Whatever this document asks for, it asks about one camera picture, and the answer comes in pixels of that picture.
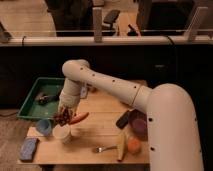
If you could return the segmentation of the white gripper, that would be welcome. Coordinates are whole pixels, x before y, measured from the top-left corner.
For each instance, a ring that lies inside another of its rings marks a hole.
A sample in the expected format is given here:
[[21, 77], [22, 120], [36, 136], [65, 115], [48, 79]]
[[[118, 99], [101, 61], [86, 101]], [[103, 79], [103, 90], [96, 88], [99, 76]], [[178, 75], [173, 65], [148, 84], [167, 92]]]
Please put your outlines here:
[[61, 113], [66, 108], [68, 113], [74, 116], [80, 102], [80, 92], [81, 84], [66, 78], [59, 96], [58, 112]]

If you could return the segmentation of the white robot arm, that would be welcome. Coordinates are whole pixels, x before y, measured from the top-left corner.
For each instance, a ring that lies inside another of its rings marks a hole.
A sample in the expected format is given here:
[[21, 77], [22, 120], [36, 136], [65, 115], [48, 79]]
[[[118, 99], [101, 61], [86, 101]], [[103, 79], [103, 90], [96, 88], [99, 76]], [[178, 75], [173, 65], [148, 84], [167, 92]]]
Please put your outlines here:
[[77, 107], [81, 86], [89, 84], [147, 115], [150, 171], [204, 171], [195, 107], [182, 87], [149, 88], [95, 72], [83, 59], [66, 61], [62, 72], [60, 106]]

